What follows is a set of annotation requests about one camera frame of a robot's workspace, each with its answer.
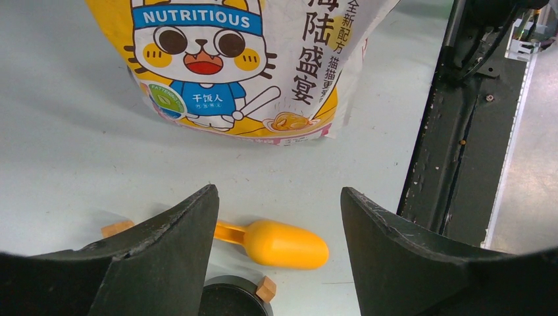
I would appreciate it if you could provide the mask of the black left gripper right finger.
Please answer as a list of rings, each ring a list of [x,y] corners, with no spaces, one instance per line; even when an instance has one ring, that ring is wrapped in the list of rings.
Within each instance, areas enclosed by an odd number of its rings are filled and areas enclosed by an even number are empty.
[[[361,315],[556,315],[557,249],[485,250],[340,195]]]

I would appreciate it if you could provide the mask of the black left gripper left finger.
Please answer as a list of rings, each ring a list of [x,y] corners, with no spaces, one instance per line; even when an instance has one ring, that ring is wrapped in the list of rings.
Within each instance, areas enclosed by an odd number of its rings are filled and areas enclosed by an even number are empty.
[[[80,250],[1,254],[2,315],[197,315],[219,208],[207,185]]]

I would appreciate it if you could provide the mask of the cat food bag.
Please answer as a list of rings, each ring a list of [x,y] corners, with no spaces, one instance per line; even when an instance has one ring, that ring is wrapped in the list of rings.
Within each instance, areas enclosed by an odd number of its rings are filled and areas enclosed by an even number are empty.
[[[179,126],[291,145],[348,122],[395,1],[88,1],[143,100]]]

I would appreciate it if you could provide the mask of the yellow plastic food scoop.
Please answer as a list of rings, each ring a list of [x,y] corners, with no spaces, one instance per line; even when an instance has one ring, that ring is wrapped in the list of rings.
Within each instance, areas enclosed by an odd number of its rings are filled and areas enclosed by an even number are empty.
[[[252,261],[269,267],[313,270],[329,258],[328,246],[317,234],[271,220],[247,226],[218,221],[214,238],[241,246]]]

